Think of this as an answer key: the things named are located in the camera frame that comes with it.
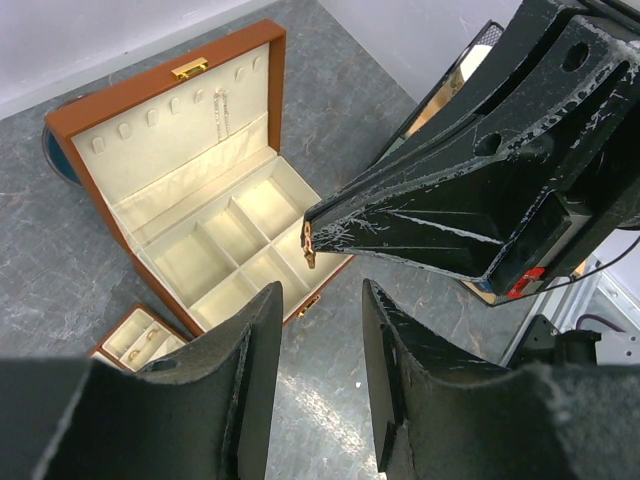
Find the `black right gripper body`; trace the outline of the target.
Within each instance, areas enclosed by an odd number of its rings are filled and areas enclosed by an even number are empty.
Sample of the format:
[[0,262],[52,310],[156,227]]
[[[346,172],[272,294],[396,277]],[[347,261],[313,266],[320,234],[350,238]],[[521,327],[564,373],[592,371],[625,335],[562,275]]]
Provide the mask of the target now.
[[596,244],[639,210],[639,16],[618,1],[568,1],[570,10],[544,36],[545,49],[506,100],[571,101],[566,193],[575,206],[575,267]]

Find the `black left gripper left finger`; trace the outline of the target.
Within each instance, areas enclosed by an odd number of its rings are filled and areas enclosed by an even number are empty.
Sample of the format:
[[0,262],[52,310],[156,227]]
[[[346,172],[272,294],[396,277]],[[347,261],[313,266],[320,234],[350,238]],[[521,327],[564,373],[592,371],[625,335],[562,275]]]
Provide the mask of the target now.
[[87,357],[1,362],[5,479],[261,479],[283,287],[137,372]]

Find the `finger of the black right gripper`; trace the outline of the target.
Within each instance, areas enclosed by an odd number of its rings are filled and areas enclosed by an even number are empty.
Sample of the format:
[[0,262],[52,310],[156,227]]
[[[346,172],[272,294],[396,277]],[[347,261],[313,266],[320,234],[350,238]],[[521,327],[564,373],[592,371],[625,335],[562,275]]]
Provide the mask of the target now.
[[575,206],[562,176],[571,101],[484,105],[447,136],[426,123],[309,208],[313,249],[371,255],[522,298],[572,277]]
[[435,124],[419,136],[420,142],[447,136],[479,114],[485,104],[499,99],[535,55],[545,49],[544,36],[570,10],[568,1],[524,1],[502,28],[490,22],[449,67],[441,80],[403,121],[371,162],[380,167],[385,157],[427,122]]

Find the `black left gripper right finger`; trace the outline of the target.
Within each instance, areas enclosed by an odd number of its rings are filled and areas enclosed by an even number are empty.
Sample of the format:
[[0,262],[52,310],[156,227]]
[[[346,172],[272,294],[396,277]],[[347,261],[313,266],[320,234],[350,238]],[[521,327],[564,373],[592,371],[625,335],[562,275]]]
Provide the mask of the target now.
[[547,337],[507,368],[449,342],[362,285],[378,470],[389,479],[635,479],[639,346]]

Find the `small brown jewelry tray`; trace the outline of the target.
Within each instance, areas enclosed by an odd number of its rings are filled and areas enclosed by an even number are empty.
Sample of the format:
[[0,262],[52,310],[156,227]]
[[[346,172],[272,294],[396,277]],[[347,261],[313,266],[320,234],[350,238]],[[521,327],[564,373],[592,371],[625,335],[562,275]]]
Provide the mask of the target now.
[[135,304],[90,351],[89,357],[120,370],[136,372],[187,343],[183,335],[155,312]]

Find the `gold chain link earring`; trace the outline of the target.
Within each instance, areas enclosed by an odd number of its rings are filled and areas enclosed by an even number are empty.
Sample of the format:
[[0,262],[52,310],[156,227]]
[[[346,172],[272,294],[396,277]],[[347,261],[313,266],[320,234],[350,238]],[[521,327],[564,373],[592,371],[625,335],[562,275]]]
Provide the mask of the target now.
[[312,228],[309,221],[305,221],[302,227],[302,250],[303,256],[309,269],[316,267],[316,252],[312,243]]

